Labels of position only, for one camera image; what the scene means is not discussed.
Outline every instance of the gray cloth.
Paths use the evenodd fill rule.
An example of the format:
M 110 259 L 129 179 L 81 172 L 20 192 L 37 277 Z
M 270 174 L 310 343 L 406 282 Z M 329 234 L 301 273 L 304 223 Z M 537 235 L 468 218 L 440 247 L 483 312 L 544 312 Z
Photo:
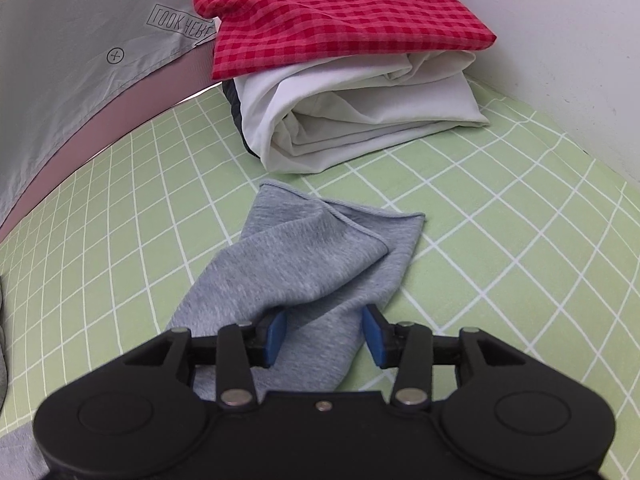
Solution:
M 47 471 L 31 423 L 0 438 L 0 480 L 37 480 Z
M 2 300 L 2 279 L 0 278 L 0 319 L 2 319 L 2 323 L 4 323 L 4 303 Z M 4 398 L 6 397 L 7 390 L 7 372 L 6 372 L 6 362 L 4 360 L 5 350 L 4 350 L 4 328 L 0 325 L 0 409 L 2 409 L 2 405 L 4 404 Z
M 364 305 L 383 308 L 398 290 L 424 214 L 398 214 L 320 200 L 265 181 L 238 243 L 207 266 L 169 327 L 193 335 L 287 307 L 288 330 L 276 364 L 254 368 L 266 390 L 333 390 L 362 343 Z M 194 390 L 214 397 L 214 369 L 197 371 Z

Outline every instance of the green cutting mat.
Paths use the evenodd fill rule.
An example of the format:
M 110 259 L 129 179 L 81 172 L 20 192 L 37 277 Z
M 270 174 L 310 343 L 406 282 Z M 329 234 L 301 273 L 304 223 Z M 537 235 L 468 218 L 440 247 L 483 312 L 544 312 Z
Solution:
M 639 478 L 640 194 L 527 105 L 472 82 L 491 121 L 282 180 L 428 222 L 391 320 L 481 326 L 588 384 L 618 436 L 605 473 Z M 0 245 L 10 389 L 1 433 L 56 388 L 160 332 L 238 239 L 260 162 L 218 88 L 140 126 Z M 344 383 L 388 392 L 368 352 Z M 450 370 L 436 391 L 453 389 Z

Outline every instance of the gray fabric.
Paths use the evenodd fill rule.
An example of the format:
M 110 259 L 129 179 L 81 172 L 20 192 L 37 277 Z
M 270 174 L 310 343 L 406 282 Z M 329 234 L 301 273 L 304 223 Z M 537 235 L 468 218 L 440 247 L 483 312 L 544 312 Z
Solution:
M 159 9 L 177 11 L 180 23 Z M 0 224 L 71 135 L 135 82 L 213 38 L 209 22 L 193 0 L 0 0 Z
M 266 390 L 333 390 L 362 343 L 362 307 L 383 308 L 398 290 L 424 215 L 320 200 L 276 181 L 260 186 L 240 241 L 207 266 L 169 327 L 193 335 L 288 307 L 287 336 Z M 200 368 L 194 390 L 214 397 L 214 369 Z
M 2 279 L 0 278 L 0 319 L 4 323 L 4 302 L 2 300 Z M 4 360 L 5 346 L 4 346 L 4 328 L 0 325 L 0 410 L 4 404 L 4 398 L 6 397 L 7 390 L 7 371 L 6 362 Z
M 31 423 L 0 438 L 0 464 L 0 480 L 37 480 L 47 473 Z

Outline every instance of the folded clothes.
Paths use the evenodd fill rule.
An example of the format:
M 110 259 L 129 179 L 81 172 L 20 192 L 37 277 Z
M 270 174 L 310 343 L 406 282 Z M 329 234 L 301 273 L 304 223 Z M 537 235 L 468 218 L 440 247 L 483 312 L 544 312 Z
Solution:
M 253 370 L 258 393 L 333 390 L 362 344 L 364 305 L 384 308 L 398 290 L 423 224 L 422 213 L 321 200 L 266 181 L 240 240 L 205 268 L 169 327 L 211 335 L 284 306 L 278 360 Z M 214 380 L 214 367 L 199 368 L 194 391 L 212 399 Z
M 222 20 L 212 77 L 355 54 L 482 50 L 494 34 L 457 0 L 193 0 Z
M 223 84 L 247 150 L 267 171 L 319 173 L 351 158 L 487 119 L 461 50 L 318 59 Z

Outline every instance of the pink fabric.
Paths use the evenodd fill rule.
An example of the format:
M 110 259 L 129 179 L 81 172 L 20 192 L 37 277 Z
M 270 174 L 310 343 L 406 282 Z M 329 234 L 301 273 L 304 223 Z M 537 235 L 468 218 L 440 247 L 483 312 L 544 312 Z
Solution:
M 215 80 L 354 54 L 482 50 L 494 34 L 457 0 L 193 0 L 220 17 Z
M 80 128 L 44 165 L 0 226 L 0 242 L 41 200 L 96 153 L 176 103 L 211 85 L 205 43 L 118 95 Z

